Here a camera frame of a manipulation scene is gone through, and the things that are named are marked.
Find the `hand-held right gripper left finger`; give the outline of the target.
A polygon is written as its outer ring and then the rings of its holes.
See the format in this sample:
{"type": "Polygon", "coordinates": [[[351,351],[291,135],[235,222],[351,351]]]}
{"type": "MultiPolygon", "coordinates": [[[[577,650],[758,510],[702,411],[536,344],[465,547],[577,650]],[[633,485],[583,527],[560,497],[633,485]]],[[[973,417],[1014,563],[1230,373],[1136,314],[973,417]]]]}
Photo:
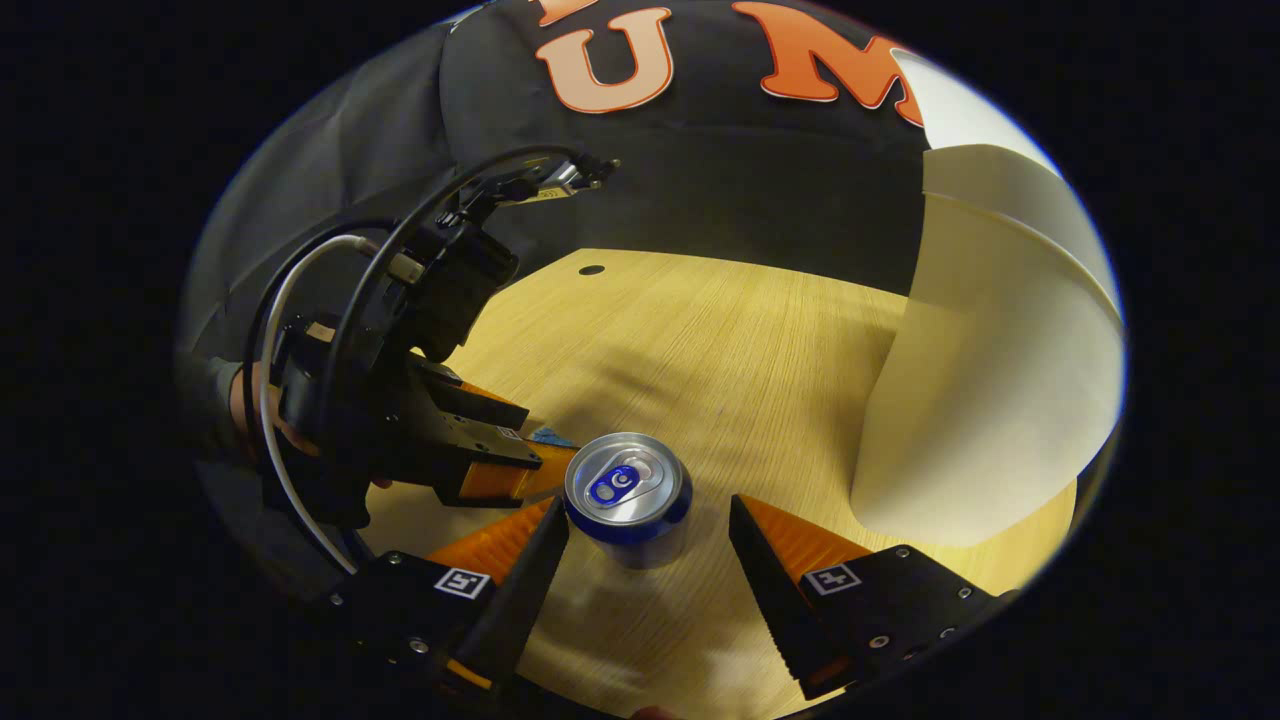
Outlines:
{"type": "Polygon", "coordinates": [[[435,701],[498,701],[516,674],[570,537],[545,498],[426,557],[390,551],[323,601],[358,679],[435,701]]]}

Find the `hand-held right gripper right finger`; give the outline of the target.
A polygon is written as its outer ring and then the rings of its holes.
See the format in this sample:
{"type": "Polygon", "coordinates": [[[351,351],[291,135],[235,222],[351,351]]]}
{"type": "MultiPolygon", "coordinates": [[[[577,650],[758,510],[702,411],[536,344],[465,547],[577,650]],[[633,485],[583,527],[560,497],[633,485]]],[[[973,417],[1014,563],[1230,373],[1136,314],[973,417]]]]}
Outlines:
{"type": "Polygon", "coordinates": [[[910,544],[869,550],[748,495],[728,536],[760,615],[806,700],[904,674],[1005,609],[910,544]]]}

